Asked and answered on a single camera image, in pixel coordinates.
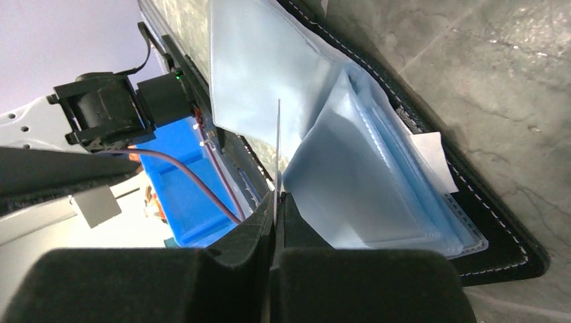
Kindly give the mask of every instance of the cable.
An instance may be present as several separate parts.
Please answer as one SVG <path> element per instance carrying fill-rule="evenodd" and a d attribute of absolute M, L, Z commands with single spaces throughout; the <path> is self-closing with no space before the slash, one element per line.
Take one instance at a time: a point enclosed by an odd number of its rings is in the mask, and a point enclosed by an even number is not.
<path fill-rule="evenodd" d="M 204 131 L 201 127 L 201 123 L 198 120 L 198 118 L 197 118 L 197 124 L 198 124 L 198 133 L 200 134 L 200 139 L 202 140 L 202 142 L 204 142 L 205 145 L 209 145 L 209 143 L 212 143 L 212 140 L 206 139 L 206 136 L 204 134 Z M 236 198 L 234 191 L 230 187 L 230 184 L 226 180 L 226 177 L 222 174 L 222 169 L 220 168 L 220 165 L 218 165 L 218 161 L 216 160 L 216 157 L 214 156 L 214 152 L 212 151 L 211 147 L 206 147 L 206 151 L 208 152 L 208 156 L 210 157 L 210 160 L 212 161 L 212 165 L 214 166 L 214 170 L 216 171 L 216 174 L 218 174 L 218 177 L 220 177 L 222 179 L 222 184 L 224 185 L 224 188 L 226 189 L 228 196 L 230 196 L 232 203 L 234 203 L 234 207 L 236 208 L 236 210 L 238 210 L 238 216 L 240 217 L 240 220 L 244 221 L 246 219 L 246 215 L 244 214 L 244 211 L 240 207 L 240 204 L 238 204 L 238 199 Z"/>
<path fill-rule="evenodd" d="M 131 148 L 116 149 L 116 150 L 99 151 L 97 154 L 100 155 L 103 153 L 121 153 L 124 155 L 129 155 L 130 153 L 134 153 L 137 155 L 147 155 L 151 157 L 160 158 L 171 163 L 172 165 L 176 166 L 179 170 L 181 170 L 185 175 L 187 175 L 206 194 L 206 196 L 208 196 L 208 198 L 220 209 L 220 211 L 222 211 L 222 213 L 224 213 L 224 215 L 228 217 L 228 219 L 232 220 L 232 222 L 234 222 L 235 224 L 241 223 L 241 220 L 239 220 L 231 212 L 231 210 L 229 210 L 224 205 L 224 203 L 219 198 L 217 198 L 216 195 L 214 195 L 214 193 L 212 193 L 210 188 L 208 188 L 208 186 L 206 186 L 206 184 L 204 184 L 204 182 L 202 182 L 202 180 L 198 176 L 196 176 L 196 174 L 193 173 L 192 170 L 190 170 L 186 165 L 181 163 L 178 159 L 170 155 L 167 155 L 165 153 L 161 153 L 160 151 L 154 151 L 148 149 L 131 149 Z"/>

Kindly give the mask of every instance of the black leather wallet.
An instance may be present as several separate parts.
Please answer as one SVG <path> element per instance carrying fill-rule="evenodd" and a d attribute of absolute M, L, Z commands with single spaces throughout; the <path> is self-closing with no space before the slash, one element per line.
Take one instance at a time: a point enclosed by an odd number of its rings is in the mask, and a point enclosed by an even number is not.
<path fill-rule="evenodd" d="M 303 1 L 278 0 L 278 3 L 305 27 L 367 70 L 387 93 L 393 108 L 413 133 L 441 132 L 439 125 L 442 123 L 431 113 L 430 107 L 386 61 L 373 59 L 372 55 L 353 45 Z M 451 195 L 489 242 L 487 250 L 451 260 L 464 286 L 528 279 L 545 273 L 549 266 L 547 252 L 444 133 L 442 144 L 448 167 L 459 189 Z M 305 230 L 311 231 L 311 228 L 305 227 Z"/>

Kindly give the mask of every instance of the white stitching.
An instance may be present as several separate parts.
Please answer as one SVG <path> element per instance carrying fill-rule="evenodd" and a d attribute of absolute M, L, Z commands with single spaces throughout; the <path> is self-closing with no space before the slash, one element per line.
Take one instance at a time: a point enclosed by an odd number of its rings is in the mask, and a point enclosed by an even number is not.
<path fill-rule="evenodd" d="M 348 49 L 344 44 L 342 44 L 338 39 L 336 39 L 331 33 L 329 33 L 327 30 L 325 30 L 323 27 L 321 27 L 320 25 L 318 25 L 316 22 L 312 22 L 308 16 L 306 16 L 300 8 L 298 8 L 296 5 L 294 5 L 294 3 L 292 3 L 291 1 L 288 1 L 290 3 L 290 5 L 294 6 L 294 8 L 301 14 L 303 15 L 303 17 L 312 25 L 316 25 L 319 29 L 321 29 L 323 32 L 325 32 L 326 34 L 329 35 L 329 37 L 331 37 L 331 39 L 333 39 L 337 44 L 341 45 L 341 47 L 343 47 L 345 50 L 347 50 L 348 52 L 350 52 L 351 54 L 353 54 L 357 59 L 359 59 L 359 61 L 361 61 L 361 63 L 365 64 L 368 68 L 369 68 L 369 72 L 372 72 L 373 74 L 375 74 L 377 76 L 377 78 L 384 84 L 384 86 L 387 87 L 387 89 L 389 90 L 389 92 L 392 93 L 392 95 L 394 95 L 394 97 L 397 99 L 397 101 L 400 104 L 403 104 L 402 100 L 399 98 L 399 96 L 393 91 L 393 89 L 391 89 L 391 87 L 387 84 L 387 82 L 372 68 L 371 65 L 369 65 L 364 59 L 362 59 L 361 57 L 359 57 L 357 54 L 355 54 L 354 52 L 352 52 L 350 49 Z M 512 239 L 516 242 L 516 244 L 519 246 L 521 253 L 523 255 L 523 261 L 516 263 L 516 264 L 509 264 L 505 267 L 500 267 L 500 268 L 491 268 L 491 269 L 487 269 L 485 271 L 478 271 L 476 273 L 465 273 L 460 275 L 461 277 L 466 277 L 466 276 L 470 276 L 470 275 L 480 275 L 480 274 L 484 274 L 484 273 L 490 273 L 490 272 L 498 272 L 498 271 L 505 271 L 507 269 L 510 268 L 516 268 L 518 266 L 522 266 L 524 264 L 526 264 L 529 261 L 529 257 L 527 256 L 527 251 L 523 248 L 523 246 L 521 245 L 521 243 L 519 242 L 519 240 L 516 238 L 516 236 L 506 227 L 506 225 L 504 224 L 504 222 L 502 220 L 500 220 L 500 218 L 494 213 L 494 211 L 482 200 L 482 198 L 472 189 L 472 186 L 470 186 L 470 184 L 468 184 L 466 182 L 466 180 L 460 175 L 460 172 L 447 160 L 446 161 L 448 163 L 448 165 L 452 168 L 452 170 L 454 171 L 454 173 L 456 173 L 456 175 L 464 182 L 464 184 L 466 184 L 466 186 L 468 187 L 468 189 L 470 190 L 470 192 L 472 192 L 474 194 L 474 196 L 476 197 L 477 200 L 480 201 L 480 203 L 488 210 L 490 211 L 490 213 L 494 216 L 494 218 L 496 219 L 496 221 L 506 230 L 506 232 L 512 237 Z"/>

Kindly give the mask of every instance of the blue tray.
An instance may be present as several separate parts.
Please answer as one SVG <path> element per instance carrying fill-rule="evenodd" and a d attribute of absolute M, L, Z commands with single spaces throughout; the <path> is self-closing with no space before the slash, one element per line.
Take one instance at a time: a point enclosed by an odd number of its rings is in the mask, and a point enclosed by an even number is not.
<path fill-rule="evenodd" d="M 222 181 L 199 145 L 192 118 L 155 131 L 156 139 L 137 145 L 167 153 L 187 165 L 236 214 Z M 174 240 L 181 247 L 207 247 L 227 234 L 232 223 L 178 168 L 155 157 L 141 156 L 143 168 L 157 193 Z"/>

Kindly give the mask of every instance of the gray stone surface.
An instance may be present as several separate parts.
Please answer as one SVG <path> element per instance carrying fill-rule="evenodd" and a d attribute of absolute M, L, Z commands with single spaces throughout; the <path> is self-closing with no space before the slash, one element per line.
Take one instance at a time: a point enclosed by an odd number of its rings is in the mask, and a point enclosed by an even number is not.
<path fill-rule="evenodd" d="M 154 1 L 208 75 L 207 0 Z M 400 72 L 548 249 L 544 277 L 466 288 L 479 321 L 571 321 L 569 1 L 307 1 Z"/>

